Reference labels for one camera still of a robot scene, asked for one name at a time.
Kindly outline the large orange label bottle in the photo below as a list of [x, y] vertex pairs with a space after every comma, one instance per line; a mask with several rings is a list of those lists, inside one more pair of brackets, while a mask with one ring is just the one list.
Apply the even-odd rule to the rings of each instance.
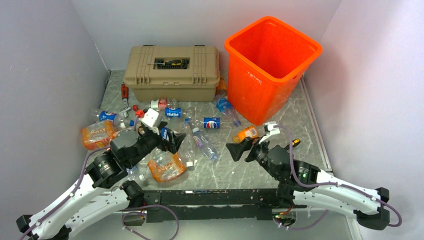
[[181, 176], [186, 170], [186, 166], [181, 161], [178, 153], [163, 151], [151, 158], [147, 167], [152, 178], [158, 183], [165, 183]]

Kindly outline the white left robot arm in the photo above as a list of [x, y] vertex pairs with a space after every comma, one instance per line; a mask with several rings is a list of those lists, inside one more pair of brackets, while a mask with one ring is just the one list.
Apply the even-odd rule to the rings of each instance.
[[68, 240], [79, 230], [119, 210], [137, 210], [144, 204], [144, 191], [128, 171], [153, 150], [177, 153], [185, 133], [166, 129], [166, 138], [144, 127], [144, 133], [123, 130], [102, 148], [78, 180], [45, 209], [16, 220], [21, 239]]

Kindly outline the small orange juice bottle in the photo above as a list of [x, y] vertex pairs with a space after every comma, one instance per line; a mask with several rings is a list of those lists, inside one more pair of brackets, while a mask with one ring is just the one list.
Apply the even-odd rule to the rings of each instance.
[[247, 137], [251, 139], [259, 137], [258, 130], [254, 125], [242, 129], [239, 133], [232, 137], [232, 140], [234, 143], [240, 143]]

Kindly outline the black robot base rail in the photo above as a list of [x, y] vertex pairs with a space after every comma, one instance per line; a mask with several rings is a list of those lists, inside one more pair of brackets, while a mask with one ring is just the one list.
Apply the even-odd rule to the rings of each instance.
[[147, 223], [181, 220], [253, 218], [270, 221], [274, 215], [305, 205], [293, 205], [277, 197], [274, 188], [145, 190], [129, 202], [125, 211], [142, 211]]

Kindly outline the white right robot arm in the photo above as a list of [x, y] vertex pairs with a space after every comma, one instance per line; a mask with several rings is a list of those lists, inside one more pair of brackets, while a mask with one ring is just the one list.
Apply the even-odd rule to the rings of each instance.
[[384, 230], [390, 223], [390, 212], [384, 207], [389, 191], [360, 188], [340, 180], [310, 163], [290, 159], [290, 150], [299, 144], [296, 139], [285, 147], [269, 147], [269, 141], [247, 137], [238, 143], [227, 143], [233, 161], [248, 152], [245, 162], [258, 163], [278, 182], [274, 197], [264, 202], [273, 208], [311, 206], [343, 214], [359, 225]]

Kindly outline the clear purple label water bottle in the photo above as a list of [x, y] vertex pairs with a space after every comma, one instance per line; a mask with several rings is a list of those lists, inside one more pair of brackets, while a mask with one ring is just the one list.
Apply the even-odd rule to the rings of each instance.
[[192, 129], [193, 139], [201, 152], [211, 161], [216, 161], [219, 154], [214, 144], [206, 137], [206, 135], [198, 128]]

